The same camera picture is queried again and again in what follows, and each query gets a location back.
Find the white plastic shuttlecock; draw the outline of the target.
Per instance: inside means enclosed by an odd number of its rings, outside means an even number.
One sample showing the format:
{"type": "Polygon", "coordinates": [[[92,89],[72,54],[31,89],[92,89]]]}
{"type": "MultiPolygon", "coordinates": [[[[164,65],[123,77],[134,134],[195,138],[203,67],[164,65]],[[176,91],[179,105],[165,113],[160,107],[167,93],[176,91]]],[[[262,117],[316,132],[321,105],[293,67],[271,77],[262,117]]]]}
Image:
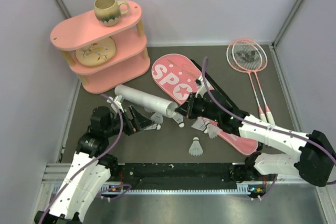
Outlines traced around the white plastic shuttlecock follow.
{"type": "Polygon", "coordinates": [[[193,138],[193,142],[188,150],[188,153],[192,156],[201,156],[203,154],[203,149],[198,137],[193,138]]]}
{"type": "Polygon", "coordinates": [[[203,133],[208,133],[208,125],[210,121],[208,119],[204,119],[202,117],[198,117],[197,120],[192,124],[192,128],[202,131],[203,133]]]}
{"type": "Polygon", "coordinates": [[[211,123],[205,125],[205,133],[208,134],[210,139],[216,138],[221,131],[219,127],[211,123]]]}
{"type": "Polygon", "coordinates": [[[172,117],[172,119],[178,124],[179,127],[183,128],[185,126],[182,115],[177,113],[172,117]]]}
{"type": "Polygon", "coordinates": [[[153,124],[151,126],[146,127],[144,130],[160,130],[161,125],[160,124],[153,124]]]}
{"type": "Polygon", "coordinates": [[[163,115],[155,112],[151,117],[150,119],[156,123],[156,124],[162,124],[163,123],[163,115]]]}

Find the white shuttlecock tube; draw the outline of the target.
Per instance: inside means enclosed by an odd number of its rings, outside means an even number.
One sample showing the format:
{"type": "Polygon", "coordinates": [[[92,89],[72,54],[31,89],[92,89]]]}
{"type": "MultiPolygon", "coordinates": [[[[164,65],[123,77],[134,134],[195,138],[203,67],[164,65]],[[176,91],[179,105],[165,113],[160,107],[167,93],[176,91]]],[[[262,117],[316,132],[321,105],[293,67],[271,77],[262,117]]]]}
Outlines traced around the white shuttlecock tube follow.
{"type": "Polygon", "coordinates": [[[175,109],[178,104],[158,96],[145,93],[143,91],[127,87],[125,85],[117,85],[114,89],[116,95],[121,95],[131,103],[137,104],[167,118],[173,118],[176,115],[175,109]]]}

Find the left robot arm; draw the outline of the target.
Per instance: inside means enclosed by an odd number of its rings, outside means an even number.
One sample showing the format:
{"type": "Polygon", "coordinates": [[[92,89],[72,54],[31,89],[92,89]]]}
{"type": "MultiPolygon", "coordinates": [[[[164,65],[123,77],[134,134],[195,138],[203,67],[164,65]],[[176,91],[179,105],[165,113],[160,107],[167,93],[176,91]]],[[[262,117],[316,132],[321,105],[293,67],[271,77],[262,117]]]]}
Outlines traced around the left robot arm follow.
{"type": "Polygon", "coordinates": [[[102,185],[120,174],[117,158],[109,154],[114,147],[109,144],[109,138],[133,135],[155,124],[133,106],[129,109],[130,118],[122,109],[116,113],[107,106],[93,110],[60,189],[46,210],[36,213],[35,223],[83,223],[102,185]]]}

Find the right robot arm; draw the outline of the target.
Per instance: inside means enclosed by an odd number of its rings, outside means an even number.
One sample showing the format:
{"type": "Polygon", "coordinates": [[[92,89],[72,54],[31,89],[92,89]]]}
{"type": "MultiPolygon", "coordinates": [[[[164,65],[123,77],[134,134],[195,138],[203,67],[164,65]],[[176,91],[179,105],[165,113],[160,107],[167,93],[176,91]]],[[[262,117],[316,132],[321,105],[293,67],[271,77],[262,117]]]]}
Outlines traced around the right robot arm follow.
{"type": "Polygon", "coordinates": [[[256,154],[245,166],[248,178],[287,174],[318,187],[333,183],[329,177],[335,167],[335,151],[324,133],[314,130],[308,134],[272,125],[231,106],[225,98],[215,99],[220,96],[215,90],[204,95],[190,93],[175,112],[188,119],[210,119],[226,133],[256,140],[282,152],[281,155],[256,154]]]}

